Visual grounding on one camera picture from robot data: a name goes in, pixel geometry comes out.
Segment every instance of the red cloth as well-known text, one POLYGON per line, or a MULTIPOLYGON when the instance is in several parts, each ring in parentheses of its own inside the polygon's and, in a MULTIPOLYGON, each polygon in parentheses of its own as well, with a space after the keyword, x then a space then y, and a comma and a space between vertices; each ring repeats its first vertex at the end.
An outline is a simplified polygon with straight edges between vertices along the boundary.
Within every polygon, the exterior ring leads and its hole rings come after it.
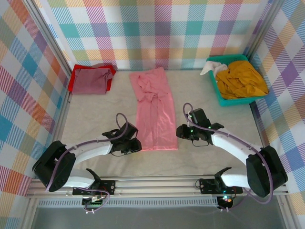
MULTIPOLYGON (((116 71, 115 71, 115 69, 113 68, 112 65, 100 66, 100 67, 97 67, 97 68, 110 68, 110 71, 111 71, 111 73, 113 75, 116 73, 116 71)), ((75 81, 75 70, 76 69, 96 69, 96 68, 92 68, 92 67, 89 67, 89 66, 83 66, 83 65, 76 64, 74 66, 74 68, 73 68, 73 71, 72 71, 72 74, 71 74, 71 78, 70 78, 70 82, 69 82, 69 85, 68 85, 68 91, 69 92, 72 92, 72 90, 73 90, 73 85, 74 85, 74 81, 75 81)), ((112 79, 109 79, 107 81, 107 91, 110 91, 111 82, 112 82, 112 79)))

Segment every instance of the vent grille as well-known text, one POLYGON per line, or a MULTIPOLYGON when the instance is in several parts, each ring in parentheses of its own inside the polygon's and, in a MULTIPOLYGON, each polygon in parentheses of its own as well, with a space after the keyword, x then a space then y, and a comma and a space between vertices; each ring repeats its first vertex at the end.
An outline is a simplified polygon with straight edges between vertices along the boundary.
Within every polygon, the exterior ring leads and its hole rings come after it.
MULTIPOLYGON (((40 208, 71 208, 82 207, 81 198, 72 199, 41 199, 40 208)), ((217 206, 216 197, 196 198, 113 198, 105 207, 191 207, 191 206, 217 206)))

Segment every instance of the pink garment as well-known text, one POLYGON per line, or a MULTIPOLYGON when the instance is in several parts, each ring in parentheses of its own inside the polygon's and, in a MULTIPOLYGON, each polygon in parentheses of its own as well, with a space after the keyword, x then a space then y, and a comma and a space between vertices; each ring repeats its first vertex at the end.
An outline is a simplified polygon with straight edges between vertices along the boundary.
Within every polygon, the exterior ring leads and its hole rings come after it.
POLYGON ((142 150, 178 149, 176 114, 163 68, 130 74, 138 100, 136 125, 142 150))
POLYGON ((77 69, 73 94, 106 94, 107 82, 113 78, 110 68, 77 69))

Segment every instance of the white table surface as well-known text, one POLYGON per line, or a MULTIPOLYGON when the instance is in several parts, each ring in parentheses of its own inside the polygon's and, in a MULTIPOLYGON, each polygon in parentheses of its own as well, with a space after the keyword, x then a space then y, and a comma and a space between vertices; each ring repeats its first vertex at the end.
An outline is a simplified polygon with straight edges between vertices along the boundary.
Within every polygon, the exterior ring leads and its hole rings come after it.
MULTIPOLYGON (((79 143, 115 129, 115 115, 124 113, 135 124, 137 100, 127 71, 115 74, 106 95, 73 95, 65 123, 62 142, 79 143)), ((177 126, 184 124, 182 106, 190 102, 203 108, 211 123, 218 122, 232 134, 256 145, 261 140, 248 104, 221 107, 212 83, 199 70, 166 71, 176 110, 177 126)), ((91 168, 99 176, 210 175, 224 167, 243 164, 215 146, 194 147, 191 141, 178 139, 178 150, 141 151, 127 156, 99 156, 81 162, 77 168, 91 168)))

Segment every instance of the yellow garment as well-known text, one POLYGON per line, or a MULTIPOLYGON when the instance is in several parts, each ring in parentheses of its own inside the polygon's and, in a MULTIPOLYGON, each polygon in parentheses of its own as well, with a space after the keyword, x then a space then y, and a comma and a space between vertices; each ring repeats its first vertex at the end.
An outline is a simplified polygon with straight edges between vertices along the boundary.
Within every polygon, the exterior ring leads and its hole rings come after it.
POLYGON ((268 94, 262 76, 248 61, 235 61, 217 74, 219 91, 224 99, 240 99, 268 94))

